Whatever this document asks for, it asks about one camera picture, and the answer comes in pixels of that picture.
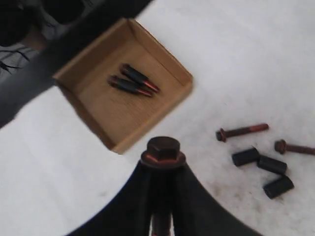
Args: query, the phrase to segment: bolt head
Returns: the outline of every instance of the bolt head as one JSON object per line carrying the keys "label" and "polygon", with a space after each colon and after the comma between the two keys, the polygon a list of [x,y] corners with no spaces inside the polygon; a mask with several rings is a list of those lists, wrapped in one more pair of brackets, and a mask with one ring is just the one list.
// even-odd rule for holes
{"label": "bolt head", "polygon": [[156,161],[176,160],[180,153],[180,143],[170,137],[155,137],[149,140],[147,154]]}
{"label": "bolt head", "polygon": [[218,141],[226,142],[226,135],[223,129],[216,132],[216,137]]}
{"label": "bolt head", "polygon": [[280,154],[284,154],[286,149],[286,142],[285,140],[281,139],[275,142],[275,151],[279,152]]}

